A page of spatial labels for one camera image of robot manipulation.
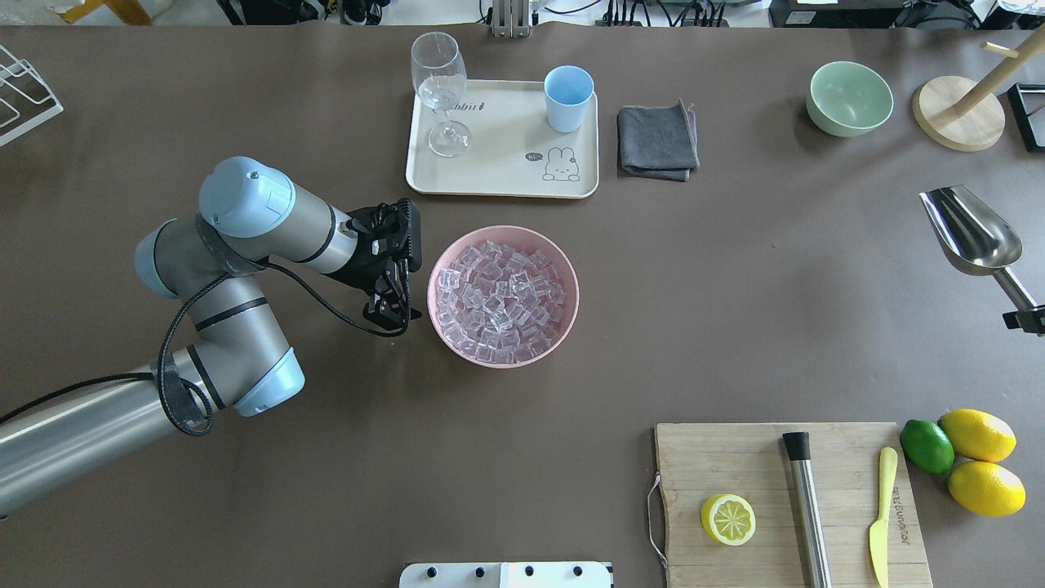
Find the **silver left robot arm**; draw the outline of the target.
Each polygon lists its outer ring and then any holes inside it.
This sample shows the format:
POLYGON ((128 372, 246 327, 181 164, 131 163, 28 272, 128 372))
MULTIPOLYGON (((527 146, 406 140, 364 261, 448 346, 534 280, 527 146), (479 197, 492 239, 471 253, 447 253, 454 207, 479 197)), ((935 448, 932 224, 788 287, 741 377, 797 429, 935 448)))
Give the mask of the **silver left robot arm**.
POLYGON ((408 198, 343 212, 253 158, 220 161, 195 216, 135 250, 141 282, 180 302, 149 364, 3 417, 4 516, 164 436, 205 436, 220 409, 259 416, 298 394, 304 373, 256 279, 294 278, 280 258, 365 293, 364 332, 404 334, 421 316, 408 282, 422 264, 420 224, 408 198))

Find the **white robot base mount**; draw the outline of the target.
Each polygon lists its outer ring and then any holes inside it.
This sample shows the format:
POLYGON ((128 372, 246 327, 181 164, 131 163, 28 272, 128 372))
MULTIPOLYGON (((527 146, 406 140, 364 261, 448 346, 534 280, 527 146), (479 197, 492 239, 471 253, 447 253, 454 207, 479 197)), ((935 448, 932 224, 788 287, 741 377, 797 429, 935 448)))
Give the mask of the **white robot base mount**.
POLYGON ((613 587, 612 565, 598 561, 415 563, 399 587, 613 587))

